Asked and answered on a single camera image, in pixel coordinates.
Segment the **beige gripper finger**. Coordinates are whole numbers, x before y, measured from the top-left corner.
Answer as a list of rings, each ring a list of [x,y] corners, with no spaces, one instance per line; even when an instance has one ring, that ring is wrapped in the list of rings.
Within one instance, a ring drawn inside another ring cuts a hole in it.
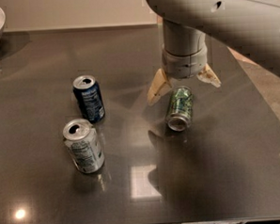
[[[151,82],[148,90],[147,103],[148,105],[156,104],[167,92],[173,88],[169,78],[163,69],[159,69]]]
[[[196,76],[201,82],[212,84],[216,88],[222,85],[220,79],[217,77],[211,66],[208,64]]]

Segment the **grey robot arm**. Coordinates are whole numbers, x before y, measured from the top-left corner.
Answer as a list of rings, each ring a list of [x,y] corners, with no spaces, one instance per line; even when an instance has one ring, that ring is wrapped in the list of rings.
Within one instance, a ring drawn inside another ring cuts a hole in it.
[[[147,101],[156,104],[175,79],[196,77],[219,87],[207,64],[205,36],[280,77],[280,0],[146,0],[163,19],[161,68]]]

